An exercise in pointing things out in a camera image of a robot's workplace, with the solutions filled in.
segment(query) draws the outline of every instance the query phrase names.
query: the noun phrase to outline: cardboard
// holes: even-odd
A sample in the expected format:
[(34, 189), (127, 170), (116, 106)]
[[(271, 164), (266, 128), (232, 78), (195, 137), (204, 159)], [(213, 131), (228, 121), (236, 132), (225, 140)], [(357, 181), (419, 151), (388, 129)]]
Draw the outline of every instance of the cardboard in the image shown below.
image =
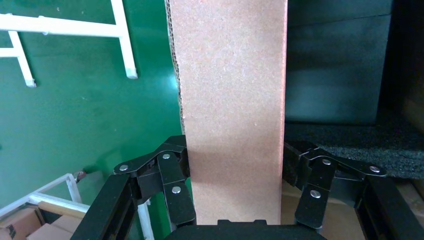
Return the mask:
[(44, 224), (33, 234), (29, 235), (27, 240), (70, 240), (72, 233), (67, 232), (63, 229), (50, 225)]
[(36, 207), (27, 206), (2, 219), (0, 229), (3, 229), (3, 235), (6, 232), (13, 240), (25, 240), (28, 235), (35, 232), (43, 224), (44, 220), (40, 210)]
[(402, 195), (405, 202), (415, 215), (418, 222), (424, 228), (424, 200), (416, 190), (416, 186), (410, 182), (399, 182), (396, 183), (396, 187)]
[(286, 0), (169, 0), (198, 224), (280, 223)]
[(69, 209), (63, 206), (54, 205), (48, 202), (40, 202), (38, 204), (39, 208), (45, 211), (49, 211), (51, 213), (59, 214), (59, 215), (67, 215), (71, 217), (75, 217), (78, 219), (83, 219), (86, 215), (85, 212), (77, 211), (74, 209)]
[(0, 239), (1, 240), (13, 240), (9, 234), (9, 230), (5, 228), (0, 228)]
[(77, 230), (78, 225), (80, 225), (81, 220), (73, 216), (63, 215), (51, 225), (73, 234)]

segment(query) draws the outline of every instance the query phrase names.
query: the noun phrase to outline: black foam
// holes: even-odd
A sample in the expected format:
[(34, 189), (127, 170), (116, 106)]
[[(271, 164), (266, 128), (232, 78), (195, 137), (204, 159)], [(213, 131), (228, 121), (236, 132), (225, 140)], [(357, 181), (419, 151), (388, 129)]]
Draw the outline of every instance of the black foam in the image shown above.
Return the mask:
[(348, 159), (371, 162), (388, 175), (424, 178), (424, 134), (401, 115), (382, 110), (375, 126), (285, 124), (284, 140), (309, 141)]

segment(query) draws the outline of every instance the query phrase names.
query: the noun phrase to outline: cardboard box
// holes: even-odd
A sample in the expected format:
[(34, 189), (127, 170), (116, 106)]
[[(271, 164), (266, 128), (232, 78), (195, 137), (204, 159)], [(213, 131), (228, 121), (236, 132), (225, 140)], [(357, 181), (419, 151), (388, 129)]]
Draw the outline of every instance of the cardboard box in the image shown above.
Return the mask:
[(80, 225), (81, 220), (82, 219), (73, 216), (63, 215), (51, 225), (73, 234), (75, 230), (77, 230), (78, 225)]
[(19, 209), (0, 221), (2, 234), (5, 232), (13, 240), (25, 240), (44, 224), (43, 217), (37, 207), (27, 206)]
[(63, 229), (50, 225), (44, 224), (33, 234), (29, 235), (27, 240), (69, 240), (72, 237), (72, 233), (67, 232)]
[(0, 240), (13, 240), (9, 234), (9, 230), (5, 228), (0, 229)]

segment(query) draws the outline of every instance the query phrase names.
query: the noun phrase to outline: metal rivet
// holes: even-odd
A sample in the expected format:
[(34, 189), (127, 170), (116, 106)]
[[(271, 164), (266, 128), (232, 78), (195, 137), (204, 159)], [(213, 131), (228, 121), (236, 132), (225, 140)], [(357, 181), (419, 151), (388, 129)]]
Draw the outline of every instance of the metal rivet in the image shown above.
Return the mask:
[(121, 170), (121, 171), (125, 171), (125, 170), (127, 170), (128, 169), (128, 165), (121, 165), (120, 167), (119, 167), (119, 170)]
[(323, 159), (322, 163), (325, 164), (325, 165), (331, 165), (331, 161), (328, 160), (328, 159)]
[(311, 190), (310, 195), (316, 199), (321, 198), (321, 193), (319, 191)]
[(173, 194), (179, 194), (181, 192), (181, 187), (179, 187), (179, 186), (174, 186), (173, 188), (172, 188), (172, 193)]
[(376, 166), (370, 166), (369, 169), (371, 169), (371, 171), (373, 171), (374, 173), (379, 173), (380, 169)]

